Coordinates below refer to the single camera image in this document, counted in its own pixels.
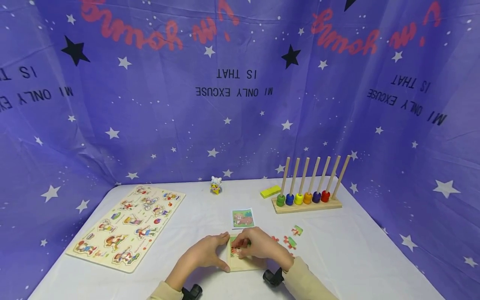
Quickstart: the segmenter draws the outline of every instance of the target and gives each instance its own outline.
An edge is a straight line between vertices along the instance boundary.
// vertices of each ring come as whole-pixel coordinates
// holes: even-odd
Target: white tablecloth
[[[341,300],[443,299],[344,186],[338,193],[344,205],[341,209],[277,215],[271,201],[260,196],[261,190],[275,184],[280,185],[281,179],[226,180],[220,195],[210,193],[209,182],[151,184],[187,196],[135,272],[127,274],[63,254],[30,299],[146,299],[192,244],[205,235],[231,231],[231,210],[250,207],[255,224],[269,235],[277,236],[280,243],[283,236],[291,236],[294,225],[304,229],[302,236],[295,238],[297,249],[291,251],[301,256]],[[122,185],[112,189],[72,242],[132,188],[133,185]],[[221,255],[226,260],[226,249]],[[269,268],[275,271],[278,267],[269,263]],[[199,284],[204,290],[204,300],[293,299],[283,285],[269,288],[262,274],[263,271],[226,274],[215,269],[198,269],[185,287],[190,289],[194,283]]]

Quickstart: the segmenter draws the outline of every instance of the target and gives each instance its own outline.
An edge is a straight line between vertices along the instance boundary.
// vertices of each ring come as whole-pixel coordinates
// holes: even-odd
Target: beige sleeve
[[[285,286],[295,300],[338,300],[297,256],[288,272],[283,272]]]
[[[172,289],[164,281],[161,281],[147,300],[181,300],[182,298],[182,292]]]

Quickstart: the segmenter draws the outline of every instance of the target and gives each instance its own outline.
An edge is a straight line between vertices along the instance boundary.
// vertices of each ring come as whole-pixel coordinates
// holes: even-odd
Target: hand
[[[208,235],[190,247],[184,256],[194,261],[197,267],[216,266],[225,272],[230,272],[230,267],[227,263],[222,261],[216,254],[218,246],[225,245],[229,238],[228,232],[214,236]]]
[[[240,248],[239,258],[255,256],[273,259],[283,270],[293,265],[293,257],[287,249],[258,227],[244,229],[232,242],[233,248]]]
[[[188,276],[197,267],[217,266],[225,272],[230,272],[230,267],[216,254],[218,246],[225,245],[230,238],[228,232],[206,236],[191,246],[178,260],[165,283],[176,291],[181,291]]]

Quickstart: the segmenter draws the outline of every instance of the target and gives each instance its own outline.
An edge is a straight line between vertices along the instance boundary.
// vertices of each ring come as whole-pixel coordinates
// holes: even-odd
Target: fabric backdrop
[[[446,299],[478,299],[478,1],[0,10],[0,299],[27,299],[115,185],[349,154],[343,183],[388,237]]]

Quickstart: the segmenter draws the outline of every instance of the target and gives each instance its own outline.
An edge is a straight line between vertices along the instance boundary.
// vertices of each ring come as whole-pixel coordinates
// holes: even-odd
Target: white toy figure
[[[210,181],[210,190],[215,194],[218,195],[222,191],[220,187],[222,185],[222,178],[217,178],[212,176],[212,181]]]

